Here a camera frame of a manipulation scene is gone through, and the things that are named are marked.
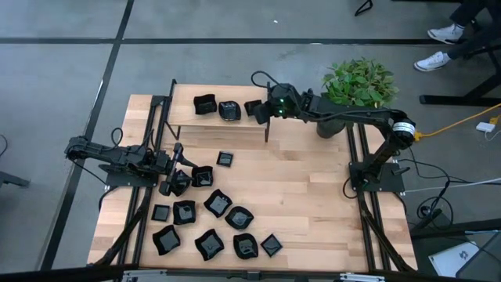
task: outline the gray floor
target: gray floor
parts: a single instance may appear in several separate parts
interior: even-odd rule
[[[448,23],[457,4],[375,1],[372,11],[354,18],[362,1],[315,0],[136,0],[126,38],[426,38],[425,30]],[[114,38],[126,1],[0,2],[0,37]],[[93,141],[110,143],[121,125],[128,96],[167,94],[172,78],[181,83],[249,85],[255,70],[268,71],[298,89],[321,91],[332,62],[364,56],[395,73],[401,89],[393,107],[406,111],[418,129],[433,132],[483,108],[423,106],[423,94],[463,95],[493,72],[486,56],[458,60],[445,69],[419,73],[414,61],[443,45],[123,45],[106,93]],[[0,45],[0,133],[9,149],[0,170],[31,179],[28,189],[0,191],[0,273],[33,270],[46,240],[70,162],[67,140],[84,131],[110,55],[111,45]],[[501,89],[491,95],[499,96]],[[419,161],[450,175],[497,178],[500,138],[486,142],[474,129],[487,114],[413,149]],[[85,165],[100,176],[96,162]],[[436,172],[423,169],[424,173]],[[443,185],[405,174],[407,190]],[[445,196],[455,220],[495,218],[501,207],[495,186],[452,188]],[[56,268],[83,266],[92,241],[102,185],[83,174],[70,213]],[[416,206],[437,191],[408,193],[408,220]]]

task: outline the wooden table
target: wooden table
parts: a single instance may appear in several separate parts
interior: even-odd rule
[[[150,95],[131,96],[123,124],[123,146],[142,142],[150,100]],[[171,108],[171,113],[176,112],[175,106]],[[183,129],[179,142],[185,147],[186,158],[198,165],[213,166],[214,185],[190,187],[181,197],[173,194],[165,197],[158,192],[158,188],[154,189],[140,267],[327,272],[368,270],[358,203],[347,199],[341,192],[348,177],[347,163],[350,161],[346,131],[332,139],[321,139],[315,133],[314,123],[278,118],[273,123],[268,143],[262,140],[262,128]],[[383,138],[373,127],[367,127],[366,131],[369,148],[374,151]],[[167,133],[165,131],[161,147],[171,153],[175,141]],[[362,152],[360,144],[357,146],[357,151]],[[234,153],[231,168],[215,164],[220,150]],[[178,168],[185,172],[190,170],[181,165]],[[283,249],[273,258],[269,258],[261,247],[256,259],[244,261],[236,257],[232,237],[241,232],[230,227],[224,217],[216,219],[203,206],[215,189],[221,189],[231,197],[233,206],[242,205],[254,214],[255,219],[245,232],[253,234],[258,243],[273,233]],[[406,262],[416,268],[402,204],[392,193],[378,195],[387,237]],[[89,262],[101,258],[122,231],[130,196],[131,187],[121,187],[103,201]],[[169,215],[166,223],[152,221],[153,206],[172,206],[175,201],[187,199],[196,202],[196,223],[176,226],[181,246],[159,256],[152,234],[172,224],[173,216]],[[211,228],[222,238],[225,249],[212,260],[204,262],[193,241]],[[131,238],[126,262],[132,260],[135,234]],[[372,242],[377,265],[381,267],[379,246],[374,235]]]
[[[174,84],[172,93],[171,110],[168,117],[168,126],[178,126],[178,131],[172,135],[179,138],[181,127],[196,126],[204,128],[241,128],[260,129],[265,131],[265,141],[268,142],[269,123],[259,125],[254,116],[248,117],[243,105],[248,101],[267,100],[266,89],[256,86],[231,86],[231,85],[183,85]],[[216,103],[235,101],[240,105],[242,117],[239,121],[223,121],[219,113],[195,114],[193,98],[205,94],[215,94]]]

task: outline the white cable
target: white cable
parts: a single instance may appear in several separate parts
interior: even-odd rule
[[[494,140],[494,138],[501,132],[501,130],[499,130],[498,132],[495,133],[495,135],[491,138],[487,137],[487,132],[485,132],[484,136],[485,136],[485,140],[487,140],[487,142],[491,142]]]
[[[484,181],[480,181],[477,183],[466,183],[466,184],[452,185],[452,186],[449,186],[449,188],[475,186],[475,185],[493,183],[493,182],[498,182],[498,181],[501,181],[501,177],[497,178],[497,179],[484,180]],[[405,193],[413,193],[413,192],[420,192],[420,191],[426,191],[426,190],[436,190],[436,189],[444,189],[444,187],[440,186],[440,187],[430,187],[430,188],[423,188],[423,189],[416,189],[416,190],[407,190]]]

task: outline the shoe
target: shoe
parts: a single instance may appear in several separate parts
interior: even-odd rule
[[[439,51],[434,55],[414,63],[414,68],[418,71],[434,71],[439,68],[442,68],[450,61],[450,58],[447,54]]]
[[[428,36],[445,44],[456,44],[463,35],[463,31],[464,28],[458,27],[453,23],[450,27],[430,29]]]

